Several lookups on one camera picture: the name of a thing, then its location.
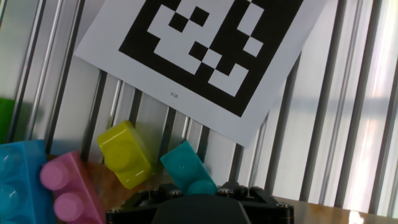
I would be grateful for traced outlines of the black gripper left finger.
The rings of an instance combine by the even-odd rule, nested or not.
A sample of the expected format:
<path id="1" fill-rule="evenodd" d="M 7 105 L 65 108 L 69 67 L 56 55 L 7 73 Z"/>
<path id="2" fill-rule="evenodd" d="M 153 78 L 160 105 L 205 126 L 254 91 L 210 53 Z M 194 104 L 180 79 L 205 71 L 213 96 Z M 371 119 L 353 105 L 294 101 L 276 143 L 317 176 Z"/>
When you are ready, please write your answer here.
<path id="1" fill-rule="evenodd" d="M 151 223 L 157 209 L 184 193 L 175 184 L 161 184 L 157 189 L 140 190 L 128 198 L 121 206 L 106 212 L 106 223 L 127 224 Z"/>

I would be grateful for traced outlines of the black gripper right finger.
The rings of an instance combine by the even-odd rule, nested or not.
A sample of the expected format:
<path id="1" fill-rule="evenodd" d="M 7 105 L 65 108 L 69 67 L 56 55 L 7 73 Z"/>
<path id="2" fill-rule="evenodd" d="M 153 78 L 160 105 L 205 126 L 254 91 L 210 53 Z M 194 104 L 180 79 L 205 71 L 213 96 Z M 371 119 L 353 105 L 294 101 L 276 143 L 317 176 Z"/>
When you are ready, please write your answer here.
<path id="1" fill-rule="evenodd" d="M 278 202 L 258 186 L 222 185 L 217 196 L 237 200 L 251 223 L 294 224 L 294 206 Z"/>

